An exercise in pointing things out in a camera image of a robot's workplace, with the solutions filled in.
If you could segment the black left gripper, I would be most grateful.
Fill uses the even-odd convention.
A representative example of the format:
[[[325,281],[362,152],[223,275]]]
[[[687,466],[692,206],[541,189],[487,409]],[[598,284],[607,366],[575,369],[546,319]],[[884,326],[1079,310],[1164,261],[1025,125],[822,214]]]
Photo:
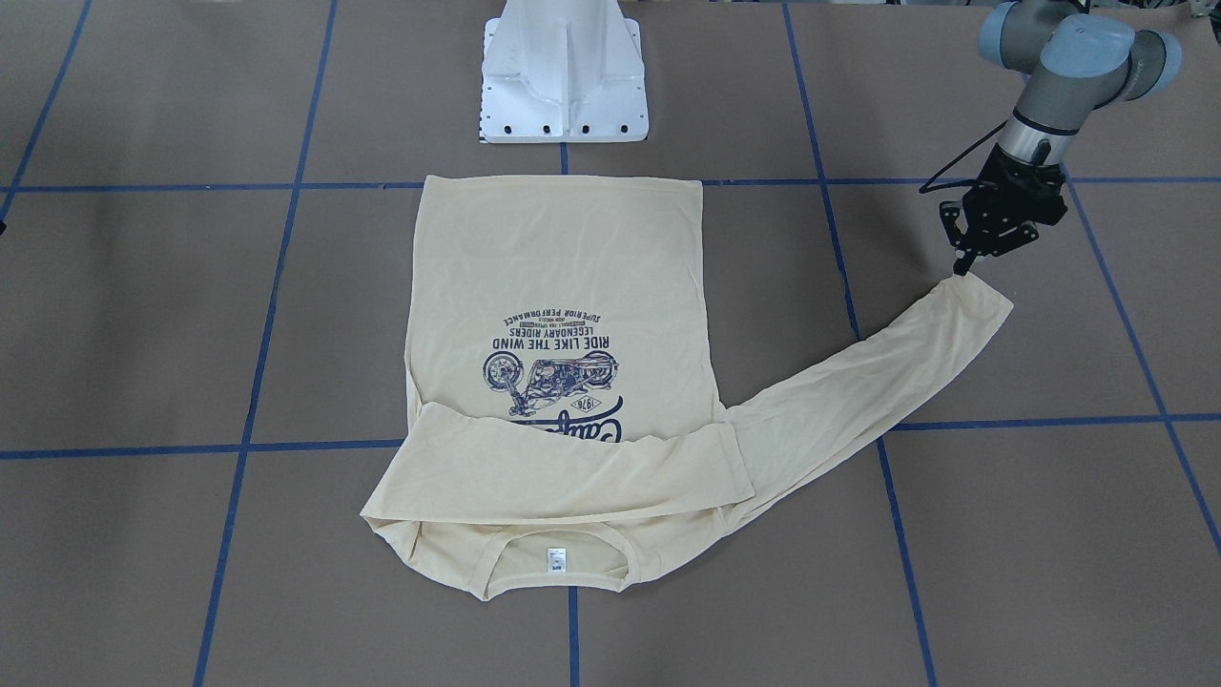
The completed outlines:
[[[1007,254],[1034,242],[1038,227],[1067,214],[1063,168],[1050,164],[1053,146],[1038,143],[1021,161],[995,145],[961,201],[941,203],[941,225],[956,249],[952,275],[967,277],[978,254]]]

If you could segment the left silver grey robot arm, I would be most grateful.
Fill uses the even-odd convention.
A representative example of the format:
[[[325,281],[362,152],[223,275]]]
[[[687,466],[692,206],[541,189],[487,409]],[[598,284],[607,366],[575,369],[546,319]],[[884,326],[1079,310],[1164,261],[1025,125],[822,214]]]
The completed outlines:
[[[960,277],[1063,218],[1063,157],[1087,117],[1162,92],[1186,59],[1171,34],[1136,31],[1074,1],[1001,2],[983,22],[978,49],[1026,83],[980,174],[965,182],[963,199],[939,207]]]

